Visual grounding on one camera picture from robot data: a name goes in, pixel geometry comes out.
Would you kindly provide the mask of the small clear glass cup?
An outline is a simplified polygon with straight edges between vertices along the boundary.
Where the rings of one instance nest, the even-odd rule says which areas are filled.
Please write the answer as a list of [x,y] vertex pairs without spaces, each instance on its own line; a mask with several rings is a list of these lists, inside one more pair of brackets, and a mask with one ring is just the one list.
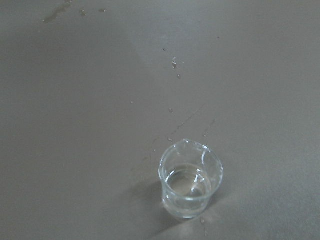
[[211,149],[190,139],[180,140],[163,153],[158,167],[164,208],[180,219],[199,216],[223,175],[221,160]]

